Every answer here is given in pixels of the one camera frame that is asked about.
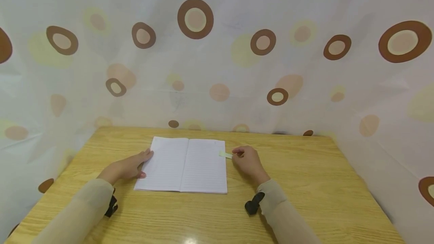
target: wood grain surface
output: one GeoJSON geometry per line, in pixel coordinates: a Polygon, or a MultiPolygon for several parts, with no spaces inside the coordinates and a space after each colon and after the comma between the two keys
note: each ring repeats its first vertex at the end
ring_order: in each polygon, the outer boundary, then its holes
{"type": "MultiPolygon", "coordinates": [[[[227,152],[253,146],[324,244],[403,244],[330,138],[132,127],[97,130],[6,243],[31,242],[87,181],[111,162],[148,148],[153,136],[220,139],[227,152]]],[[[226,166],[227,195],[134,191],[135,180],[118,182],[118,211],[104,217],[85,243],[276,242],[265,218],[249,217],[244,209],[255,188],[230,159],[226,166]]]]}

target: sleeve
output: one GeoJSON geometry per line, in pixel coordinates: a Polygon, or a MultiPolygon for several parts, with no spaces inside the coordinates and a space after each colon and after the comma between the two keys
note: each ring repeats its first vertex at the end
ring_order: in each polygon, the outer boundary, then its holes
{"type": "Polygon", "coordinates": [[[259,205],[279,244],[321,244],[311,227],[288,201],[279,184],[269,180],[261,184],[257,192],[265,193],[259,205]]]}
{"type": "Polygon", "coordinates": [[[87,182],[32,243],[82,243],[108,210],[113,190],[103,179],[87,182]]]}

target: polka dot curtain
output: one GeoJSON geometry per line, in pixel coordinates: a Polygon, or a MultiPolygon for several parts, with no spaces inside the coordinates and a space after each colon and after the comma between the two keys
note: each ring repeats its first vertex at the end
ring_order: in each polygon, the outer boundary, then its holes
{"type": "Polygon", "coordinates": [[[0,0],[0,242],[99,127],[331,137],[434,239],[432,0],[0,0]]]}

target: sticky note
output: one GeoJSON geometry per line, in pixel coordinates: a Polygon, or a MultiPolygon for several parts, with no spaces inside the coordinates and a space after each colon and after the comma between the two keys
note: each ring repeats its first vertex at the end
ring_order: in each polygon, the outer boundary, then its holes
{"type": "Polygon", "coordinates": [[[232,159],[232,154],[220,151],[219,156],[224,156],[227,159],[232,159]]]}

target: lined paper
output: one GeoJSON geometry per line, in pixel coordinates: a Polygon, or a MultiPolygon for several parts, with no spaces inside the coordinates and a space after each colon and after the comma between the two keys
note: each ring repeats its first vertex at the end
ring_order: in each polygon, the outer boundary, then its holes
{"type": "Polygon", "coordinates": [[[154,156],[142,167],[146,178],[138,179],[134,190],[179,191],[188,141],[154,137],[151,144],[154,156]]]}
{"type": "Polygon", "coordinates": [[[190,139],[180,191],[227,193],[225,150],[222,140],[190,139]]]}

